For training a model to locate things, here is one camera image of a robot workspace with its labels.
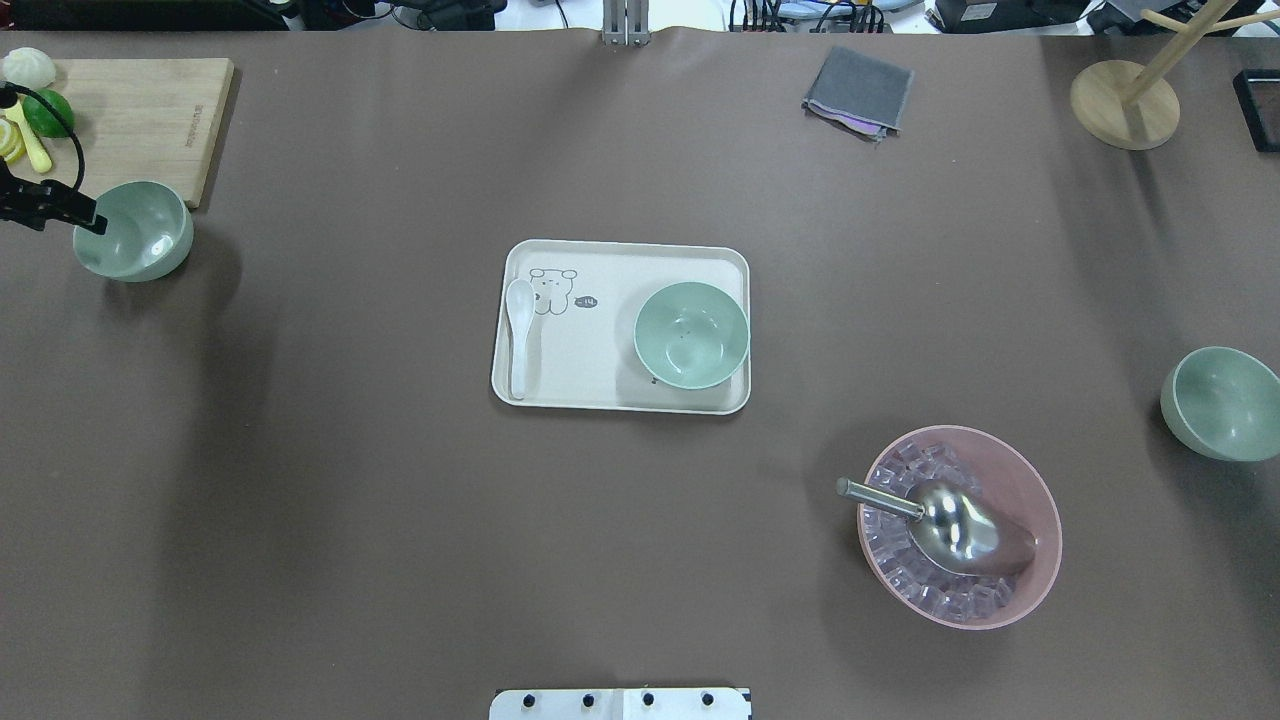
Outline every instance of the bowl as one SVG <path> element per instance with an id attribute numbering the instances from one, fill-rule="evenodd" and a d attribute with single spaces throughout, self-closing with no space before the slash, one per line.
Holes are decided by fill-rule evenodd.
<path id="1" fill-rule="evenodd" d="M 1160 410 L 1174 436 L 1207 457 L 1280 455 L 1280 378 L 1239 350 L 1202 347 L 1183 357 L 1165 378 Z"/>
<path id="2" fill-rule="evenodd" d="M 936 456 L 937 448 L 950 448 L 945 452 L 951 460 L 940 462 L 931 460 Z M 893 520 L 901 519 L 859 505 L 858 536 L 867 562 L 872 566 L 872 573 L 890 594 L 914 612 L 950 628 L 992 630 L 1021 620 L 1036 610 L 1048 594 L 1062 564 L 1062 521 L 1059 518 L 1053 496 L 1048 492 L 1048 486 L 1044 484 L 1036 468 L 1007 443 L 982 430 L 960 425 L 920 428 L 897 438 L 872 464 L 865 482 L 878 489 L 905 495 L 905 489 L 897 489 L 884 482 L 886 474 L 914 471 L 923 474 L 920 477 L 933 477 L 933 470 L 928 468 L 934 465 L 963 468 L 960 473 L 979 486 L 978 489 L 970 489 L 970 492 L 980 495 L 986 503 L 1004 512 L 1036 537 L 1036 559 L 1020 573 L 1001 579 L 1000 583 L 995 578 L 978 583 L 997 588 L 987 597 L 988 609 L 991 609 L 988 614 L 948 619 L 943 616 L 943 612 L 940 612 L 938 606 L 924 602 L 923 598 L 928 597 L 931 601 L 936 601 L 938 594 L 946 596 L 951 587 L 950 583 L 960 577 L 932 565 L 933 574 L 923 583 L 905 575 L 896 560 L 882 553 L 883 546 L 877 546 L 881 539 L 877 537 L 881 533 L 876 525 L 878 520 L 882 516 Z M 904 550 L 897 551 L 896 557 L 904 557 L 905 552 L 919 553 L 919 550 L 908 539 L 904 543 Z"/>
<path id="3" fill-rule="evenodd" d="M 154 281 L 182 264 L 191 251 L 191 211 L 172 187 L 127 182 L 97 199 L 106 234 L 72 233 L 76 259 L 92 273 L 123 282 Z"/>
<path id="4" fill-rule="evenodd" d="M 635 346 L 654 378 L 681 389 L 727 380 L 746 360 L 751 331 L 742 307 L 718 287 L 667 286 L 636 315 Z"/>

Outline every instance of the cartoon bear print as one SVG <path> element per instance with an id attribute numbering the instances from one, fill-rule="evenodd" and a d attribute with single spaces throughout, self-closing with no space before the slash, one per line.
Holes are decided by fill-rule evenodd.
<path id="1" fill-rule="evenodd" d="M 568 310 L 568 295 L 573 292 L 577 270 L 534 269 L 529 282 L 534 286 L 534 311 L 539 315 L 563 315 Z"/>

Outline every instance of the gray folded cloth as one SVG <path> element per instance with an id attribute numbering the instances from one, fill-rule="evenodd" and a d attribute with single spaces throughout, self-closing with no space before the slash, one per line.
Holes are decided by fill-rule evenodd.
<path id="1" fill-rule="evenodd" d="M 878 142 L 901 129 L 913 79 L 915 70 L 832 47 L 801 105 Z"/>

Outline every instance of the yellow knife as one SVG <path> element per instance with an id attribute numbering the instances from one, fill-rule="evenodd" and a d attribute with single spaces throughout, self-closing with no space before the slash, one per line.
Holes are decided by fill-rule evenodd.
<path id="1" fill-rule="evenodd" d="M 27 123 L 27 115 L 22 113 L 22 102 L 18 102 L 13 108 L 6 108 L 4 117 L 17 123 L 18 129 L 22 131 L 22 141 L 27 145 L 27 158 L 31 160 L 31 167 L 40 174 L 54 169 L 54 161 L 49 158 L 45 146 L 41 145 L 40 137 L 36 136 L 35 131 L 31 129 L 31 124 Z"/>

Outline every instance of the green bowl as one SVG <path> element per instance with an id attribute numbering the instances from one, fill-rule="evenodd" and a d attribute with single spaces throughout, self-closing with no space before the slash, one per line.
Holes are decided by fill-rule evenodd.
<path id="1" fill-rule="evenodd" d="M 154 281 L 173 272 L 191 251 L 191 211 L 172 187 L 127 182 L 97 199 L 106 234 L 72 233 L 76 259 L 90 272 L 124 282 Z"/>
<path id="2" fill-rule="evenodd" d="M 654 378 L 681 389 L 727 380 L 751 347 L 742 307 L 707 283 L 667 286 L 636 316 L 636 354 Z"/>
<path id="3" fill-rule="evenodd" d="M 1236 462 L 1280 455 L 1280 378 L 1239 350 L 1202 347 L 1183 357 L 1165 379 L 1160 410 L 1201 455 Z"/>

